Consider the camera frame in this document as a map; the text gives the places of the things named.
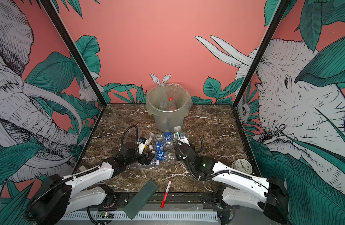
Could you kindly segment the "bottle red white label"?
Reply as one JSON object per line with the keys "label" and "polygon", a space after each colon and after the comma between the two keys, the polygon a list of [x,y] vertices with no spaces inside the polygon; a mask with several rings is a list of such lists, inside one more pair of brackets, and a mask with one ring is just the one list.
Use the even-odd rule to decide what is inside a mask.
{"label": "bottle red white label", "polygon": [[168,104],[166,101],[161,101],[159,103],[159,109],[162,111],[168,111]]}

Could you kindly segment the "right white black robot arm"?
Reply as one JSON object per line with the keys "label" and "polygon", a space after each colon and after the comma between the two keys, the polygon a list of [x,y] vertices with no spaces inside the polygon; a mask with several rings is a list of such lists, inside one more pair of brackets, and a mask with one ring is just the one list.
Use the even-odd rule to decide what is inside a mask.
{"label": "right white black robot arm", "polygon": [[176,141],[175,154],[196,180],[213,180],[225,185],[222,191],[217,192],[217,206],[244,206],[263,212],[277,223],[290,223],[289,194],[279,178],[239,172],[213,158],[200,156],[182,141]]}

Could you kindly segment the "clear bottle green cap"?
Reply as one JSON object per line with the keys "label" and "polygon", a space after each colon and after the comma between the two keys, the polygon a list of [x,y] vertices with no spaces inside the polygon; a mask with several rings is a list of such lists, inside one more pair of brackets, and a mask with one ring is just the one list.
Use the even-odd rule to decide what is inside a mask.
{"label": "clear bottle green cap", "polygon": [[183,143],[189,144],[186,133],[182,131],[181,126],[174,127],[173,138],[174,140],[179,140]]}

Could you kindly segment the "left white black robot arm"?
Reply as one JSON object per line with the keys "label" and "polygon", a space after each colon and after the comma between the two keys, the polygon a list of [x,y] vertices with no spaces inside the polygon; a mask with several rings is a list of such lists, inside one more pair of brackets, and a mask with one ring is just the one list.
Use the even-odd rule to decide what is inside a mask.
{"label": "left white black robot arm", "polygon": [[112,157],[83,172],[60,177],[50,176],[30,200],[24,220],[39,225],[54,225],[65,215],[90,206],[111,208],[116,204],[115,192],[102,181],[111,179],[134,164],[149,165],[155,154],[140,150],[127,142]]}

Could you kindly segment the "clear bottle red label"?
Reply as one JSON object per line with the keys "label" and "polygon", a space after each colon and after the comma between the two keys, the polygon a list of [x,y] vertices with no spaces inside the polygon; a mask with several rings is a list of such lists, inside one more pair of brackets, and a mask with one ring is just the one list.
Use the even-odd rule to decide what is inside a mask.
{"label": "clear bottle red label", "polygon": [[175,102],[174,102],[174,98],[172,98],[172,97],[170,97],[170,98],[169,98],[169,101],[168,101],[168,110],[169,110],[169,111],[175,111],[175,110],[177,110],[177,106],[176,106],[176,104],[175,104]]}

